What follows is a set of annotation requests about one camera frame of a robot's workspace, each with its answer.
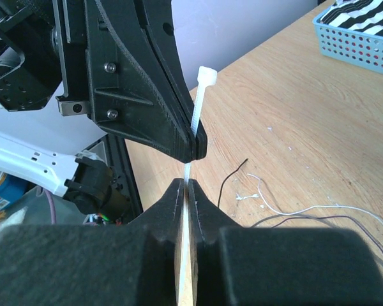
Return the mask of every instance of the bolt head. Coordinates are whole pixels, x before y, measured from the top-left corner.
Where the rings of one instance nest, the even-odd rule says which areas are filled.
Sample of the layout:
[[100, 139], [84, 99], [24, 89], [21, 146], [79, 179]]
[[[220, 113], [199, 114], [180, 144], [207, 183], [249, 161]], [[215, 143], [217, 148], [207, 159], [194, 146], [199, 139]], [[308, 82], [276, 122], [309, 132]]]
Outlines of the bolt head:
[[113, 62], [106, 62], [103, 65], [103, 69], [107, 73], [114, 73], [116, 71], [116, 65]]
[[72, 110], [75, 112], [75, 113], [80, 113], [82, 111], [82, 105], [81, 104], [75, 104], [73, 107], [72, 107]]
[[117, 110], [109, 110], [109, 111], [107, 112], [107, 117], [108, 117], [109, 119], [111, 119], [111, 120], [116, 119], [118, 115], [119, 115], [119, 114], [118, 114]]

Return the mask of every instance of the black and white striped fabric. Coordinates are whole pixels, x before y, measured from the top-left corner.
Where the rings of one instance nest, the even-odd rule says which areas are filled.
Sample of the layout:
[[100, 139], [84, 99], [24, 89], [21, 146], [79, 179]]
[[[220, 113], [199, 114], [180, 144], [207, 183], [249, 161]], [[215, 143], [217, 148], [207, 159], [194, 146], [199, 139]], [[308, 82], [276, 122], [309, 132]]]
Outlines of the black and white striped fabric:
[[383, 0], [336, 0], [321, 23], [383, 36]]

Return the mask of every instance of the wood grain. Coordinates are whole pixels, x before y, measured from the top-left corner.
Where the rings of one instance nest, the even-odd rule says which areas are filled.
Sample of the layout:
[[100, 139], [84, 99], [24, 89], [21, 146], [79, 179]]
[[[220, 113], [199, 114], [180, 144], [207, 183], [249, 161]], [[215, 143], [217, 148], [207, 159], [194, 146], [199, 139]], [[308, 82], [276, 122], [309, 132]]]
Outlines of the wood grain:
[[[242, 225], [273, 214], [260, 199], [235, 200], [236, 193], [257, 192], [257, 181], [246, 173], [267, 182], [278, 202], [266, 189], [265, 197], [284, 212], [338, 203], [383, 218], [383, 75], [320, 54], [312, 19], [327, 6], [225, 68], [207, 89], [202, 122], [208, 152], [193, 163], [191, 177], [216, 203], [222, 180], [248, 157], [225, 184], [221, 203]], [[128, 147], [142, 202], [150, 207], [172, 179], [183, 177], [183, 165], [136, 143]], [[354, 216], [383, 245], [383, 227], [366, 214], [340, 208], [310, 213]], [[334, 223], [356, 230], [348, 221]]]

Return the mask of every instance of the light blue basket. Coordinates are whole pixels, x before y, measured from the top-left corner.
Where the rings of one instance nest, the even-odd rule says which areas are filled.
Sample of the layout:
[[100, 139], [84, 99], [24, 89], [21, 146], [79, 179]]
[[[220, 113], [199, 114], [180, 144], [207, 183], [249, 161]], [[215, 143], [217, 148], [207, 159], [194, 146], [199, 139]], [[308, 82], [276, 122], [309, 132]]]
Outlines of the light blue basket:
[[313, 19], [320, 53], [383, 74], [383, 37], [321, 24], [326, 12]]

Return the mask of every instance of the cable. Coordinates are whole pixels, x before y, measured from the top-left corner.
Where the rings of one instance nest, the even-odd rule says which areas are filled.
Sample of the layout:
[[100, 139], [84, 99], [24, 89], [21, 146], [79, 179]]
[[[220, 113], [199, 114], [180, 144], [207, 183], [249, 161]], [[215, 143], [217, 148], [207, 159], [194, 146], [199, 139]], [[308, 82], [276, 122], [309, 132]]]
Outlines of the cable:
[[46, 189], [43, 189], [50, 205], [50, 213], [51, 213], [51, 224], [57, 224], [57, 215], [56, 215], [56, 207], [54, 205], [54, 199], [52, 198], [52, 193]]
[[[283, 217], [283, 215], [272, 215], [270, 217], [264, 218], [264, 219], [262, 219], [256, 223], [254, 223], [252, 225], [252, 228], [258, 226], [259, 224], [261, 224], [263, 222], [266, 222], [268, 220], [275, 219], [278, 217]], [[350, 219], [351, 221], [353, 221], [366, 234], [366, 236], [368, 236], [370, 238], [370, 240], [379, 248], [379, 250], [381, 251], [381, 253], [383, 255], [383, 247], [380, 246], [379, 241], [357, 219], [350, 217], [350, 216], [347, 216], [347, 215], [331, 215], [331, 216], [327, 216], [327, 217], [314, 217], [312, 215], [298, 214], [298, 217], [286, 218], [282, 222], [274, 225], [272, 228], [275, 228], [275, 227], [283, 224], [284, 222], [286, 222], [288, 220], [292, 220], [292, 219], [311, 219], [311, 220], [315, 220], [315, 221], [324, 223], [325, 225], [328, 225], [331, 228], [340, 228], [339, 226], [337, 226], [337, 225], [335, 225], [329, 221], [326, 221], [326, 219], [334, 219], [334, 218], [346, 218], [346, 219]], [[383, 261], [376, 254], [373, 254], [373, 256], [375, 257], [376, 262], [383, 268]]]
[[260, 189], [261, 178], [259, 178], [258, 176], [254, 175], [254, 174], [247, 173], [247, 175], [249, 175], [251, 177], [254, 177], [254, 178], [256, 178], [259, 181], [258, 185], [257, 185], [257, 190], [258, 190], [258, 192], [260, 194], [260, 197], [261, 197], [262, 201], [268, 206], [269, 209], [271, 209], [274, 213], [276, 213], [278, 215], [297, 215], [297, 214], [300, 214], [302, 212], [307, 212], [308, 210], [311, 210], [311, 209], [314, 209], [314, 208], [348, 208], [348, 209], [354, 209], [354, 210], [358, 210], [360, 212], [364, 212], [364, 213], [372, 216], [376, 220], [378, 220], [378, 222], [380, 222], [381, 225], [383, 225], [383, 219], [380, 218], [379, 216], [373, 214], [372, 212], [370, 212], [368, 210], [365, 210], [365, 209], [362, 209], [362, 208], [359, 208], [359, 207], [353, 207], [353, 206], [345, 206], [345, 205], [314, 205], [314, 206], [308, 207], [306, 209], [299, 210], [297, 212], [291, 212], [291, 213], [279, 212], [279, 211], [275, 210], [270, 204], [268, 204], [268, 202], [264, 198], [264, 195], [262, 194], [261, 189]]
[[218, 200], [217, 200], [217, 207], [220, 208], [220, 200], [222, 199], [222, 193], [223, 193], [223, 187], [224, 187], [224, 184], [226, 183], [226, 181], [235, 173], [237, 173], [241, 167], [248, 161], [248, 158], [246, 158], [239, 166], [237, 169], [235, 169], [232, 173], [230, 173], [229, 175], [226, 176], [226, 178], [224, 179], [224, 181], [222, 182], [222, 186], [220, 187], [220, 193], [218, 195]]

